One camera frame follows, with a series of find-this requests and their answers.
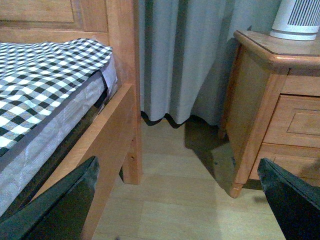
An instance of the laminate floor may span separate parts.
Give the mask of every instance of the laminate floor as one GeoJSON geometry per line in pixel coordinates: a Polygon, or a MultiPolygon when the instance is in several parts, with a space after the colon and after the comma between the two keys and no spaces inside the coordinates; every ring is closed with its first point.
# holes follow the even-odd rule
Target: laminate floor
{"type": "Polygon", "coordinates": [[[234,165],[217,131],[199,119],[179,128],[143,121],[142,183],[116,181],[94,239],[285,239],[259,184],[237,199],[224,190],[234,165]]]}

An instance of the black and white checkered fabric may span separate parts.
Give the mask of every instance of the black and white checkered fabric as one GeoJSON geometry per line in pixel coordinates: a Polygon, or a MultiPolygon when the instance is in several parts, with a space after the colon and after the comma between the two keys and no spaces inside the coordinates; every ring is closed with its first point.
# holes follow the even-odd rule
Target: black and white checkered fabric
{"type": "Polygon", "coordinates": [[[92,39],[0,43],[0,157],[107,64],[112,48],[92,39]]]}

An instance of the gray curtain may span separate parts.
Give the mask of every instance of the gray curtain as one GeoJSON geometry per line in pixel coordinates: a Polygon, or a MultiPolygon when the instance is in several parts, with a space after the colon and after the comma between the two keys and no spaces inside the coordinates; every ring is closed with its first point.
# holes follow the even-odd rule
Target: gray curtain
{"type": "Polygon", "coordinates": [[[141,110],[218,125],[237,41],[268,32],[281,0],[139,0],[141,110]]]}

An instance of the drawer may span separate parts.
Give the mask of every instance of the drawer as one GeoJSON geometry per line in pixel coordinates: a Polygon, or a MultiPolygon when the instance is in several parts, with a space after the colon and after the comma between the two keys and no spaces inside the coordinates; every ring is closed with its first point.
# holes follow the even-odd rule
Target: drawer
{"type": "Polygon", "coordinates": [[[250,179],[259,179],[260,159],[268,158],[290,173],[320,186],[320,148],[262,144],[250,174],[250,179]]]}
{"type": "Polygon", "coordinates": [[[285,80],[282,94],[320,96],[319,70],[292,70],[285,80]]]}
{"type": "Polygon", "coordinates": [[[320,98],[281,95],[263,142],[320,148],[320,98]]]}

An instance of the wooden nightstand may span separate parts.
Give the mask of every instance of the wooden nightstand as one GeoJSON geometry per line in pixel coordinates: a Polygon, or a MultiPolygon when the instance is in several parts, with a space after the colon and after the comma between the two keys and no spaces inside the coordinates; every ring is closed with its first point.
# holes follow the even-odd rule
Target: wooden nightstand
{"type": "Polygon", "coordinates": [[[227,89],[219,135],[234,154],[230,195],[259,179],[269,158],[320,186],[320,39],[285,40],[236,31],[240,42],[227,89]]]}

